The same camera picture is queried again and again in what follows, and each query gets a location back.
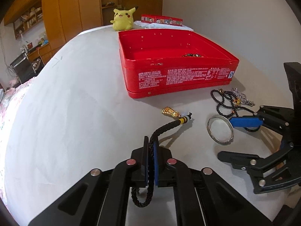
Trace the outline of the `dark silver bangle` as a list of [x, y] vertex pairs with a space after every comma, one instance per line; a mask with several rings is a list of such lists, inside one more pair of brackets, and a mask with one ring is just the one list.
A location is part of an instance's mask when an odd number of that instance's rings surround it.
[[232, 124], [221, 115], [213, 115], [208, 119], [207, 132], [211, 139], [220, 145], [230, 145], [234, 140]]

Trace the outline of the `gold pendant charm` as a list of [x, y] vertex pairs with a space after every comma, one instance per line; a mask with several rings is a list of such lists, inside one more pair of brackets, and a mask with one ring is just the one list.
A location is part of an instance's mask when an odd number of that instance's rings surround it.
[[165, 107], [162, 109], [162, 114], [165, 116], [170, 116], [172, 118], [180, 118], [181, 114], [180, 112], [172, 109], [171, 107]]

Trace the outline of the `floral bedsheet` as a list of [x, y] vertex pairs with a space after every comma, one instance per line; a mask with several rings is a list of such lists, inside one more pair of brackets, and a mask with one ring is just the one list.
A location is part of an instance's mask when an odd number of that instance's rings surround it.
[[31, 85], [36, 80], [31, 78], [17, 88], [6, 92], [1, 101], [1, 199], [7, 207], [17, 191], [17, 183], [12, 173], [22, 162], [22, 152], [29, 135], [27, 118], [31, 115], [34, 99], [31, 98]]

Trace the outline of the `red tin box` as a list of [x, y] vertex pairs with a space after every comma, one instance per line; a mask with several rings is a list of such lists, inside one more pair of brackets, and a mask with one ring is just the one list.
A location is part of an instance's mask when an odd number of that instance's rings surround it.
[[192, 31], [136, 29], [118, 33], [131, 98], [228, 85], [239, 59]]

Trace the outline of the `black office chair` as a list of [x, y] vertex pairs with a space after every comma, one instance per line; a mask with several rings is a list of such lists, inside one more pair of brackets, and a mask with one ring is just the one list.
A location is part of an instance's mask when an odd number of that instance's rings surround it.
[[40, 57], [31, 62], [27, 54], [22, 53], [10, 64], [10, 66], [16, 73], [19, 82], [23, 84], [31, 78], [38, 76], [44, 68], [44, 63]]

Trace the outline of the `red tin lid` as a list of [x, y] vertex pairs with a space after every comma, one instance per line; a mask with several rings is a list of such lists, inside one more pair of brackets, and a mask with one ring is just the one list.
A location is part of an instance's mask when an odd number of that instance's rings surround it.
[[169, 24], [173, 26], [182, 26], [183, 20], [180, 18], [163, 16], [163, 15], [150, 15], [142, 14], [141, 21], [148, 24], [157, 23], [157, 24]]

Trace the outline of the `white folded towel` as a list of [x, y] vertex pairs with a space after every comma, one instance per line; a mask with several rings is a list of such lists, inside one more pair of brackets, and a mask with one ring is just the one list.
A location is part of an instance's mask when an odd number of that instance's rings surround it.
[[175, 26], [170, 24], [158, 24], [158, 23], [146, 23], [142, 21], [134, 21], [136, 26], [140, 26], [145, 29], [175, 29], [175, 30], [186, 30], [186, 31], [193, 31], [192, 28], [187, 26]]

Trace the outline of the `wooden desk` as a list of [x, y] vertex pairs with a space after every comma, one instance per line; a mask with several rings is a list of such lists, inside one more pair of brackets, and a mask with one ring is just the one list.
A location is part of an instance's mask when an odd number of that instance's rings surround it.
[[45, 45], [37, 47], [33, 52], [29, 53], [27, 57], [30, 62], [33, 62], [37, 58], [40, 58], [43, 64], [45, 65], [52, 58], [52, 56], [53, 54], [52, 54], [50, 44], [47, 43]]

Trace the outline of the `yellow Pikachu plush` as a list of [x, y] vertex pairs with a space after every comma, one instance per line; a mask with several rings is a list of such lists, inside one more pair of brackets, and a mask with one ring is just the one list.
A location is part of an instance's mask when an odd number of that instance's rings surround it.
[[127, 31], [133, 28], [133, 13], [138, 9], [134, 7], [130, 10], [114, 9], [114, 19], [110, 21], [114, 31]]

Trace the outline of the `wooden wardrobe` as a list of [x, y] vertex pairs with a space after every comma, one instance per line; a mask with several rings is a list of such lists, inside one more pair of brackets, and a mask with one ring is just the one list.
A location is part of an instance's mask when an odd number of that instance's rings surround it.
[[[35, 0], [13, 0], [4, 15], [5, 25], [15, 22]], [[41, 0], [43, 22], [51, 50], [63, 47], [82, 31], [109, 24], [121, 0]]]

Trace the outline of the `wall bookshelf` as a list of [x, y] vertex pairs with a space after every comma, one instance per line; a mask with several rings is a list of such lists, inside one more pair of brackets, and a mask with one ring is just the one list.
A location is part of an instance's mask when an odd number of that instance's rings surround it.
[[27, 33], [41, 21], [43, 21], [43, 10], [42, 1], [39, 0], [13, 23], [15, 39], [21, 38], [24, 33]]

